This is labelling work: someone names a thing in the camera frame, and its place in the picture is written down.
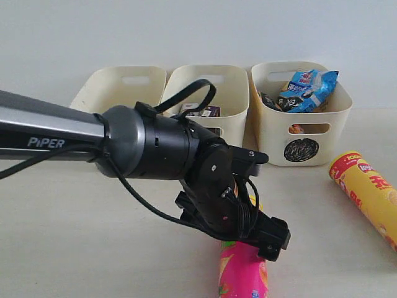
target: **beige table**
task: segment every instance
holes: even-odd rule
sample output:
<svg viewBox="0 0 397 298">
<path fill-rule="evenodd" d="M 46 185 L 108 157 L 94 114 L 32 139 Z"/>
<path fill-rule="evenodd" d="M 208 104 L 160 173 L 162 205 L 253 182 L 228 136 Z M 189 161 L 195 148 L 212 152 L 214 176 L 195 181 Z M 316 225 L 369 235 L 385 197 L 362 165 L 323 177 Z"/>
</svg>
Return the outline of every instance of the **beige table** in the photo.
<svg viewBox="0 0 397 298">
<path fill-rule="evenodd" d="M 397 185 L 396 113 L 353 110 L 336 153 L 361 151 Z M 270 297 L 395 296 L 397 254 L 326 166 L 265 165 L 254 180 L 266 212 L 292 231 L 268 265 Z M 177 182 L 132 183 L 179 214 Z M 218 242 L 157 218 L 93 165 L 47 162 L 0 187 L 0 297 L 217 297 Z"/>
</svg>

